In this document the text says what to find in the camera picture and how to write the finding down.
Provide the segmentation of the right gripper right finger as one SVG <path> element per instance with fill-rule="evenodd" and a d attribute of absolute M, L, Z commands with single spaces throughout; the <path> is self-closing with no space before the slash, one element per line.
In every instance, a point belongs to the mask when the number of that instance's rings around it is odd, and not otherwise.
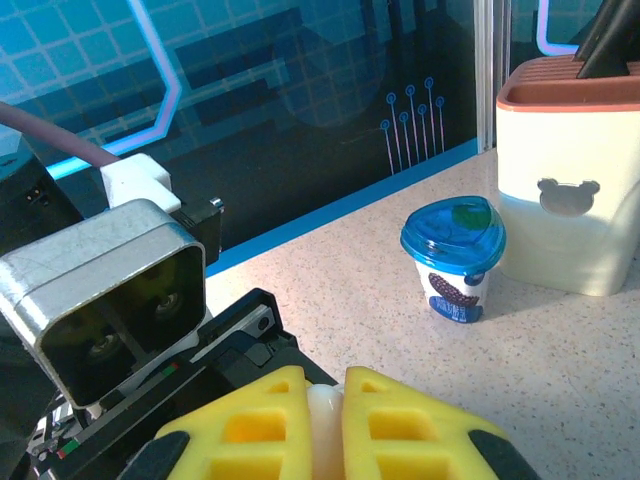
<path fill-rule="evenodd" d="M 347 479 L 538 479 L 505 431 L 370 368 L 346 370 Z"/>

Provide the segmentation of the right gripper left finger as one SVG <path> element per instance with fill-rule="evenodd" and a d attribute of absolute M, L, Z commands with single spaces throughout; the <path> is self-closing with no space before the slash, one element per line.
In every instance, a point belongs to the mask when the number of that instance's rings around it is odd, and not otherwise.
<path fill-rule="evenodd" d="M 176 418 L 121 479 L 310 479 L 307 381 L 285 366 Z"/>

